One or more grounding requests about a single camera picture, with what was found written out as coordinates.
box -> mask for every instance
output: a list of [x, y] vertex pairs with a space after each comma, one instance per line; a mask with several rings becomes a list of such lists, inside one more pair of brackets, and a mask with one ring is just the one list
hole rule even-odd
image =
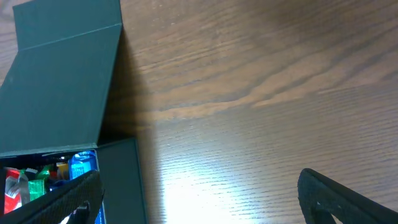
[[33, 0], [15, 6], [14, 17], [18, 53], [0, 88], [0, 162], [94, 149], [106, 222], [146, 223], [135, 140], [100, 139], [123, 29], [119, 1]]

open box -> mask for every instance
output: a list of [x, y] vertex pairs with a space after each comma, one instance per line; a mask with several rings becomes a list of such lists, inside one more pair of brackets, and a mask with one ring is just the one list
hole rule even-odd
[[33, 0], [15, 6], [14, 17], [18, 53], [0, 88], [0, 165], [95, 150], [106, 221], [146, 223], [135, 140], [100, 139], [123, 28], [119, 1]]

lid flap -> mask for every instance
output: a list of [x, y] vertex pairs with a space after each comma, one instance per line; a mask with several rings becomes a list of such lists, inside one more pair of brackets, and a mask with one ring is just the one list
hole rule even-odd
[[14, 8], [19, 51], [0, 88], [0, 155], [96, 147], [122, 29], [118, 4]]

wood grain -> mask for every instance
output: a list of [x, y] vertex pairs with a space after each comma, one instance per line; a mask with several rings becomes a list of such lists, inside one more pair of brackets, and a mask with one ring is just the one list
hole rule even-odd
[[150, 223], [303, 223], [304, 167], [398, 210], [397, 1], [121, 6], [104, 122], [139, 140]]

wooden surface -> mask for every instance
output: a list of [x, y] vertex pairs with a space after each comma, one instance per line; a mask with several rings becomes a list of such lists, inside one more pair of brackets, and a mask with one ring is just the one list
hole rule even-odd
[[305, 167], [398, 210], [397, 1], [121, 5], [105, 123], [139, 140], [150, 223], [303, 223]]

